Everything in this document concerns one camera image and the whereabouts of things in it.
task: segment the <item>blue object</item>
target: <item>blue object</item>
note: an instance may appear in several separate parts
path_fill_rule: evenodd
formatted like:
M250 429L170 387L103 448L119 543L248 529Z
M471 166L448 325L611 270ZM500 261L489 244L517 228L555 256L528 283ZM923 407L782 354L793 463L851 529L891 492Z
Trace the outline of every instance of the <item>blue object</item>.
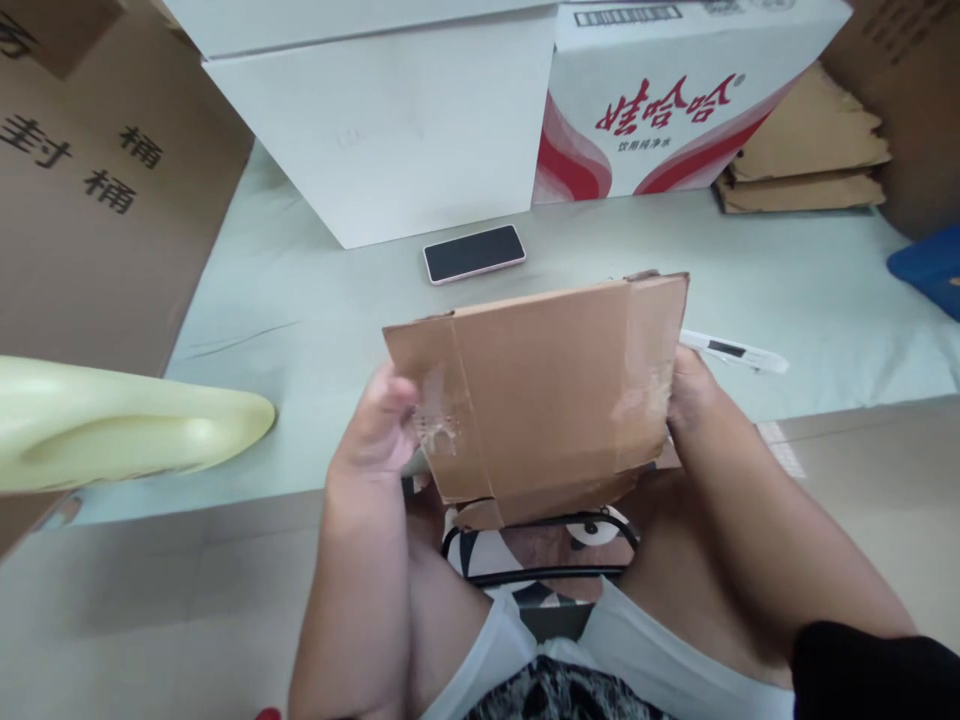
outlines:
M951 225L887 258L887 269L960 322L960 225Z

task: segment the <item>wahaha logo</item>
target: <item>wahaha logo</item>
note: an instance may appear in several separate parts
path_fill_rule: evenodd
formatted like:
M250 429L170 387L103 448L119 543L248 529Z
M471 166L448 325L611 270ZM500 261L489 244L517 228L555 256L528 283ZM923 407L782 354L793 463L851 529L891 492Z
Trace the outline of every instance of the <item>wahaha logo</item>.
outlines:
M742 74L728 75L712 92L697 95L687 101L683 98L686 75L677 80L673 89L659 100L650 100L650 81L644 78L640 84L640 91L632 100L627 100L625 95L621 95L616 107L613 103L607 105L607 112L597 121L596 128L607 132L613 130L614 135L632 135L637 129L638 116L640 122L649 120L652 128L665 128L670 124L674 111L692 116L691 122L706 122L720 105L730 103L728 97L730 88L737 87L744 79L745 76Z

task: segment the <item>leg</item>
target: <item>leg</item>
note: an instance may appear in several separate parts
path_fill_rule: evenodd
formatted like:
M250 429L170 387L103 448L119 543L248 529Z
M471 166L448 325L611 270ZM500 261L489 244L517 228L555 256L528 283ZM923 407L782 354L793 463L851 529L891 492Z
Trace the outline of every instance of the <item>leg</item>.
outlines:
M677 469L641 480L617 504L641 535L620 590L704 655L746 677L790 688L787 658L772 649L730 592L691 490Z
M491 601L457 575L439 553L443 505L436 487L407 501L412 657L409 710L419 717L436 700L473 647Z

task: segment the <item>tiled floor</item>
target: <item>tiled floor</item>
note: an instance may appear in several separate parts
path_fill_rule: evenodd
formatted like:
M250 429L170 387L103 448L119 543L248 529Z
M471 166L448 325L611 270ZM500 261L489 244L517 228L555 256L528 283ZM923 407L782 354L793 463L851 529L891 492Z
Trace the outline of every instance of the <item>tiled floor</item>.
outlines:
M960 650L960 399L761 430L920 628ZM321 501L29 538L0 566L3 715L244 720L283 707Z

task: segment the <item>white shorts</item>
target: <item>white shorts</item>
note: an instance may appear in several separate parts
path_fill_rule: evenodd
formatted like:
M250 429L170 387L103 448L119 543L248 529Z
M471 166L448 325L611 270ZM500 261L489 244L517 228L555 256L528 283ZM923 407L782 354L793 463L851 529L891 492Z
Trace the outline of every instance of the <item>white shorts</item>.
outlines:
M513 596L499 590L477 641L422 719L459 720L537 655L619 677L641 700L680 720L793 718L792 691L711 660L605 579L579 642L556 638L537 645Z

